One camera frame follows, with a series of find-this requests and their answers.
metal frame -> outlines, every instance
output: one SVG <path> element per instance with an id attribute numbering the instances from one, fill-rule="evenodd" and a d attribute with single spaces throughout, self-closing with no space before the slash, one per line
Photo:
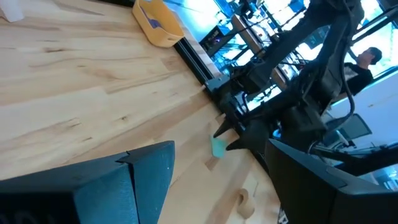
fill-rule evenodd
<path id="1" fill-rule="evenodd" d="M 219 80 L 222 81 L 222 78 L 219 79 L 214 79 L 214 75 L 209 71 L 205 63 L 202 61 L 202 59 L 199 57 L 199 55 L 196 53 L 196 51 L 192 48 L 192 46 L 189 44 L 188 40 L 186 38 L 181 39 L 177 44 L 174 45 L 174 48 L 178 52 L 178 54 L 183 58 L 184 62 L 188 65 L 194 76 L 198 79 L 198 81 L 202 84 L 205 85 L 205 92 L 206 94 L 213 100 L 215 101 L 216 96 L 212 93 L 211 91 L 211 83 L 209 83 L 210 80 Z M 219 106 L 219 104 L 215 103 L 215 106 L 220 110 L 220 112 L 225 113 L 223 111 L 222 107 Z M 243 127 L 235 127 L 234 130 L 241 135 L 243 132 Z M 266 162 L 264 160 L 264 156 L 262 154 L 258 153 L 253 153 L 253 156 L 256 158 L 258 163 L 262 166 L 262 168 L 268 172 L 268 167 L 266 165 Z"/>
<path id="2" fill-rule="evenodd" d="M 335 166 L 337 169 L 355 176 L 361 176 L 396 164 L 398 158 L 398 144 L 371 147 L 350 152 L 330 150 L 316 146 L 312 154 L 342 161 L 343 163 Z"/>

butcher block countertop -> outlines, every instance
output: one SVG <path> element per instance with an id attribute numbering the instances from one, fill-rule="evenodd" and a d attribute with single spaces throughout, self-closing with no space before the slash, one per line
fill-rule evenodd
<path id="1" fill-rule="evenodd" d="M 85 0 L 20 0 L 0 18 L 0 179 L 175 141 L 159 223 L 276 223 L 279 200 L 247 150 L 211 155 L 222 117 L 175 49 L 152 46 L 131 9 Z M 194 41 L 209 69 L 216 67 Z M 233 140 L 235 133 L 222 138 Z"/>

chair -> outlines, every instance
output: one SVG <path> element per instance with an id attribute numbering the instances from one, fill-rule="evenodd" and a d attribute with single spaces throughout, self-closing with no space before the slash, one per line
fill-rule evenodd
<path id="1" fill-rule="evenodd" d="M 333 128 L 340 122 L 343 122 L 343 120 L 344 118 L 333 119 L 327 122 L 326 125 L 328 128 Z M 322 144 L 327 148 L 336 148 L 340 146 L 341 143 L 347 145 L 349 141 L 369 134 L 372 134 L 369 126 L 359 114 L 354 114 L 339 130 L 327 134 L 323 138 Z"/>

purple object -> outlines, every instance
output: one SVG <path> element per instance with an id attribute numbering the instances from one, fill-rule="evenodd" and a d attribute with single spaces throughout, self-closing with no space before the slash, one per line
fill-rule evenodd
<path id="1" fill-rule="evenodd" d="M 154 28 L 154 29 L 155 29 L 156 27 L 163 28 L 159 21 L 157 21 L 156 19 L 150 19 L 150 18 L 147 16 L 147 13 L 145 12 L 144 8 L 142 8 L 142 6 L 140 6 L 140 8 L 141 8 L 142 12 L 144 13 L 145 17 L 147 18 L 149 24 L 152 26 L 152 28 Z"/>

small teal block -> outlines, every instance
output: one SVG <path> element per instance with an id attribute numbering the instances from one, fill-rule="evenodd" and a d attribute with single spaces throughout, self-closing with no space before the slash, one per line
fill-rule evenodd
<path id="1" fill-rule="evenodd" d="M 222 139 L 213 138 L 210 136 L 211 150 L 213 151 L 213 156 L 216 158 L 224 157 L 225 149 L 228 143 Z"/>

